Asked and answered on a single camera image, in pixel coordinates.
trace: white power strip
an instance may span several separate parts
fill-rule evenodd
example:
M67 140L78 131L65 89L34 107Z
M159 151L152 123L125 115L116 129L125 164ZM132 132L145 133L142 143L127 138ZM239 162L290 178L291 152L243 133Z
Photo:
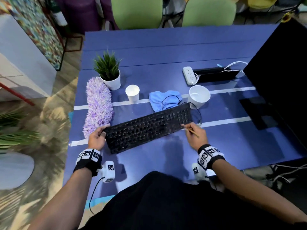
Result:
M184 67L182 69L182 72L185 76L185 80L187 81L188 85L195 85L197 82L197 78L195 77L195 74L193 72L193 69L191 67Z

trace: keyboard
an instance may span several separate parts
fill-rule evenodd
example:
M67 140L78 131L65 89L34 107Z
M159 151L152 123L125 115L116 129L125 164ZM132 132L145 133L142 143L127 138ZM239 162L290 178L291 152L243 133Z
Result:
M106 142L112 154L181 130L181 124L192 122L190 104L185 103L125 123L107 127Z

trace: white pot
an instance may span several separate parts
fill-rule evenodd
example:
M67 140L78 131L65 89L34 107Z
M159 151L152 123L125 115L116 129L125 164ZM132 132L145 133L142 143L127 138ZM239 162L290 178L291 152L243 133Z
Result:
M120 88L120 70L119 70L119 76L115 80L113 80L113 81L105 81L105 80L102 79L102 81L109 87L110 90L117 90L117 89L119 89Z
M34 160L18 152L0 154L0 190L22 185L31 176Z

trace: paper cup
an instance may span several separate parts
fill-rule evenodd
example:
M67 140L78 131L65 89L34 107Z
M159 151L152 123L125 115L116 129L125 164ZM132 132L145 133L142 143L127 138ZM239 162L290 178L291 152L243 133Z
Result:
M130 102L134 103L138 100L140 88L137 85L129 85L126 88L126 94Z
M193 103L197 109L205 104L210 99L210 92L207 88L201 85L192 86L189 90L188 101ZM194 105L190 103L190 107L195 109Z

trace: tiled floor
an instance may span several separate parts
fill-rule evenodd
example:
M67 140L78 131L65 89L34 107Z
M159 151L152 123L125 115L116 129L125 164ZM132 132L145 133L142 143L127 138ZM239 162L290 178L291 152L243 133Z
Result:
M281 16L273 14L255 20L256 23L275 23ZM307 22L307 13L301 14L300 19ZM236 17L235 24L243 22L243 17ZM71 41L69 47L77 44L78 41ZM33 100L35 107L20 101L0 103L0 112L21 109L27 113L21 125L42 135L40 144L15 149L31 155L35 160L35 169L22 186L0 191L0 230L27 229L31 219L62 187L70 130L68 113L73 111L80 56L81 52L65 54L62 70L57 73L54 83L54 94L49 98ZM104 205L97 205L93 211L98 212ZM90 216L90 212L85 211L81 225Z

